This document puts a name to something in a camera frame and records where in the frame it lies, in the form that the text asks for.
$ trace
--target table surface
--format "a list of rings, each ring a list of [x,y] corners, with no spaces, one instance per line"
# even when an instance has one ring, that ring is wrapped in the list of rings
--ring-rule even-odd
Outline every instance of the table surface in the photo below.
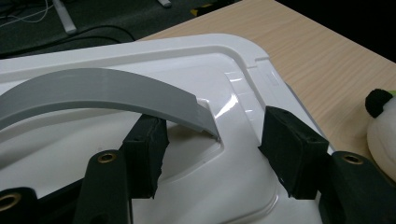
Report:
[[[210,33],[262,47],[334,149],[372,158],[364,100],[376,88],[396,90],[396,63],[274,0],[243,0],[144,40]]]

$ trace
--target glossy white plastic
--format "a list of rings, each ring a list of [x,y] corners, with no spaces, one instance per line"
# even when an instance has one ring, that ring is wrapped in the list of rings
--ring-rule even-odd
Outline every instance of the glossy white plastic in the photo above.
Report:
[[[265,51],[244,38],[185,36],[3,60],[0,67],[0,94],[49,72],[105,67],[177,86],[211,111],[219,141],[168,122],[158,191],[153,200],[133,200],[135,223],[321,223],[318,204],[288,198],[258,150],[266,105],[318,129]],[[68,110],[0,131],[0,190],[25,186],[42,197],[82,178],[89,158],[119,148],[138,118]]]

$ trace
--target gray curved plastic part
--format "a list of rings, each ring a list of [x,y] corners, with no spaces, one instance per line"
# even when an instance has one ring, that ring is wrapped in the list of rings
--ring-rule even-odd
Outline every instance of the gray curved plastic part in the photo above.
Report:
[[[195,95],[137,74],[104,68],[63,70],[35,77],[0,96],[0,130],[65,109],[110,108],[167,119],[219,137],[212,114]]]

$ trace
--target cable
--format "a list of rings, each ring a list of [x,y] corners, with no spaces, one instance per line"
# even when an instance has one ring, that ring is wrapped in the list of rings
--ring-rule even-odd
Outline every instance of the cable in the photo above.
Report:
[[[48,2],[48,0],[45,0],[45,1],[46,1],[46,9],[41,10],[41,11],[38,11],[38,12],[32,14],[32,15],[22,17],[22,18],[19,18],[19,17],[16,17],[16,16],[12,16],[12,15],[11,15],[11,16],[9,16],[9,17],[15,18],[16,20],[15,20],[15,21],[10,21],[10,22],[4,23],[4,24],[0,25],[0,28],[1,28],[1,27],[4,27],[4,26],[7,26],[7,25],[10,25],[11,23],[14,23],[14,22],[16,22],[16,21],[25,21],[25,22],[35,23],[35,22],[40,22],[40,21],[44,20],[44,18],[47,16],[47,12],[49,11],[49,9],[53,7],[53,5],[49,7],[49,2]],[[37,20],[37,21],[27,21],[27,20],[26,20],[27,18],[33,17],[33,16],[35,16],[35,15],[37,15],[37,14],[40,14],[40,13],[42,13],[42,12],[44,12],[44,14],[43,14],[43,16],[42,16],[39,20]]]
[[[40,46],[28,48],[28,49],[19,49],[19,50],[11,51],[9,53],[1,53],[0,54],[0,59],[6,59],[6,58],[8,58],[10,56],[16,56],[16,55],[32,52],[32,51],[35,51],[35,50],[46,49],[46,48],[49,48],[49,47],[61,45],[63,43],[71,42],[71,41],[74,41],[74,40],[88,39],[88,38],[90,38],[89,36],[87,36],[87,37],[79,37],[79,38],[73,38],[73,37],[78,36],[78,35],[83,35],[85,33],[88,33],[89,31],[92,31],[92,30],[97,30],[97,29],[102,29],[102,28],[113,28],[113,29],[117,29],[117,30],[123,31],[125,34],[127,34],[129,37],[131,37],[131,39],[133,41],[135,41],[135,38],[134,38],[134,36],[131,33],[129,33],[127,30],[125,30],[125,29],[123,29],[123,28],[121,28],[119,26],[115,26],[115,25],[100,25],[100,26],[95,26],[95,27],[89,28],[87,30],[81,31],[78,34],[70,35],[68,37],[64,37],[64,38],[52,41],[52,42],[44,44],[44,45],[40,45]],[[93,37],[94,38],[108,39],[108,40],[112,40],[112,41],[117,42],[117,43],[121,43],[119,40],[116,40],[114,38],[107,37],[107,36],[93,36]]]

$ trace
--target dark floor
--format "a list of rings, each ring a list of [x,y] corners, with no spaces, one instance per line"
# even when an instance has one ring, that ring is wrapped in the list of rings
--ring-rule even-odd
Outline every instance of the dark floor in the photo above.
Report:
[[[64,0],[78,28],[78,35],[72,37],[65,33],[54,8],[41,22],[18,21],[3,26],[13,21],[4,18],[11,3],[29,3],[18,15],[23,17],[44,9],[45,0],[0,0],[0,59],[131,42],[130,35],[139,39],[191,20],[191,9],[215,0],[171,1],[172,7],[164,8],[157,0]],[[218,1],[225,5],[233,2]],[[276,1],[396,62],[395,0]]]
[[[396,62],[395,0],[276,0]]]

